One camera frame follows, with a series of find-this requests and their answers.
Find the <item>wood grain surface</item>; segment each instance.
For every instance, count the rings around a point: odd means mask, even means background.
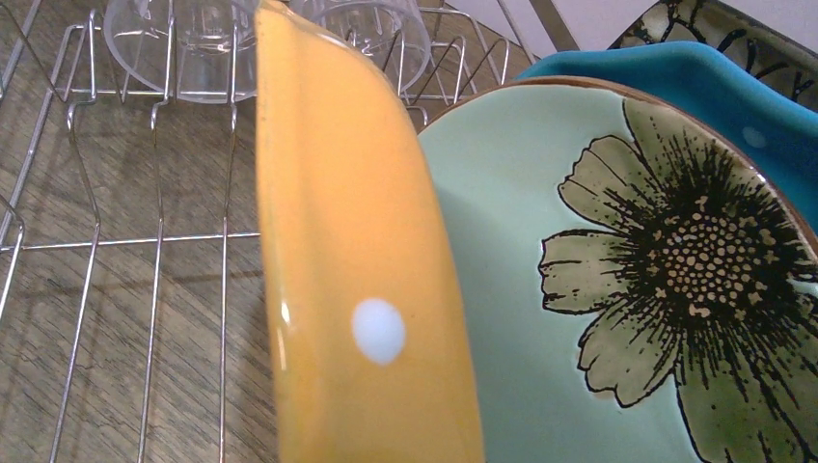
[[[22,23],[31,0],[0,0]],[[82,22],[102,1],[43,2],[31,42],[48,69],[67,26]],[[437,0],[421,2],[433,6]],[[497,36],[483,30],[491,43]],[[474,68],[482,52],[470,22],[446,17],[439,41],[466,38]],[[76,49],[72,40],[65,69]],[[0,12],[0,69],[8,63],[13,28]],[[96,35],[100,88],[113,88],[104,39]],[[498,62],[502,52],[498,50]],[[456,62],[442,65],[451,88]],[[509,77],[528,65],[512,49]],[[74,87],[88,86],[88,58]],[[59,85],[65,85],[64,72]],[[479,89],[494,85],[488,68]],[[0,106],[0,194],[11,195],[32,137],[46,85],[24,52]],[[73,95],[82,100],[86,95]],[[150,107],[157,100],[110,95],[79,109],[77,141],[101,214],[102,239],[156,236],[158,161],[165,235],[218,233],[222,228],[230,111],[179,102],[159,113],[158,146],[150,138]],[[242,108],[234,156],[230,229],[257,229],[254,198],[252,102]],[[429,116],[440,103],[428,106]],[[94,216],[70,149],[66,105],[51,104],[18,211],[27,245],[90,241]],[[15,237],[10,233],[8,242]],[[276,461],[275,404],[271,399],[269,338],[256,239],[230,243],[227,308],[228,461]],[[137,457],[150,327],[155,245],[100,247],[85,308],[58,462],[119,462]],[[0,256],[5,277],[10,256]],[[0,461],[47,461],[51,452],[68,356],[76,328],[89,249],[21,254],[10,300],[0,319]],[[218,461],[221,241],[166,242],[156,313],[146,461]]]

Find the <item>flower design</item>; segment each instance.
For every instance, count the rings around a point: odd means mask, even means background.
[[[593,392],[630,407],[668,377],[699,458],[818,461],[818,259],[776,192],[671,108],[625,98],[559,185],[605,230],[543,242],[543,307],[598,313]]]
[[[709,44],[776,92],[814,110],[814,93],[803,97],[810,89],[818,89],[814,76],[787,59],[789,45],[779,46],[771,37],[749,18],[726,11],[719,2],[659,0],[610,48],[663,41]]]

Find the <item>blue plate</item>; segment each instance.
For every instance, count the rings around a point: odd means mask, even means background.
[[[749,156],[818,230],[818,113],[770,89],[718,50],[675,41],[561,52],[518,79],[549,75],[616,82],[682,109]]]

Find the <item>dish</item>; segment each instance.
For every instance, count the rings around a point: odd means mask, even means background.
[[[814,458],[818,241],[714,131],[550,77],[455,105],[420,140],[488,461]]]
[[[691,41],[549,56],[519,78],[575,75],[648,92],[691,114],[770,176],[818,230],[818,113],[777,94],[716,49]]]
[[[280,2],[256,24],[278,461],[484,461],[460,289],[403,104]]]
[[[611,48],[663,41],[706,43],[780,94],[818,110],[818,56],[718,0],[661,0]]]

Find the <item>dark patterned plate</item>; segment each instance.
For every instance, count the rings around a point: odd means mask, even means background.
[[[818,56],[718,0],[661,0],[610,48],[698,41],[780,94],[818,111]]]

